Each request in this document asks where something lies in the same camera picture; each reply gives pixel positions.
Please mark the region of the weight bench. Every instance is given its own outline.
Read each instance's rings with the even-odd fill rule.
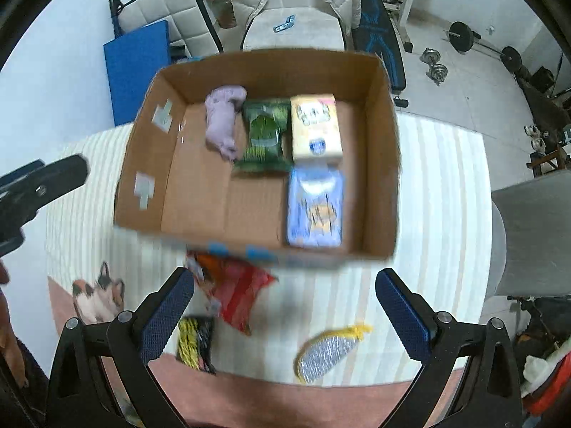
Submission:
[[[393,94],[406,88],[399,41],[381,0],[361,0],[361,22],[353,30],[353,45],[356,51],[376,53],[383,59]]]

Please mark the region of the white wall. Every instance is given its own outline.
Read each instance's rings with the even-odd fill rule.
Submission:
[[[108,0],[53,0],[0,72],[0,175],[64,143],[113,126],[103,44],[113,39]],[[16,335],[49,371],[57,343],[47,292],[45,214],[3,260]]]

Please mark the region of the cardboard box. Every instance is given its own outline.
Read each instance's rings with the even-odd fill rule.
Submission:
[[[243,85],[248,99],[335,95],[345,178],[341,247],[289,246],[287,175],[232,175],[232,164],[206,147],[204,99],[222,85]],[[382,62],[354,52],[225,53],[164,68],[149,86],[127,144],[115,223],[256,261],[386,259],[395,248],[399,186],[389,88]],[[244,149],[240,115],[235,137]]]

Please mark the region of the red snack bag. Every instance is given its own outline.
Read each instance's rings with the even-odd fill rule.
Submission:
[[[187,252],[186,267],[209,299],[209,312],[251,335],[248,319],[256,296],[276,277],[240,259],[194,251]]]

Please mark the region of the red cloth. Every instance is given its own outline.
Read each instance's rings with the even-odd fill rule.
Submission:
[[[524,398],[525,409],[536,417],[552,406],[569,378],[571,378],[571,353],[563,357],[561,365],[556,372],[555,378],[553,378],[549,387],[538,399],[532,399],[529,396]]]

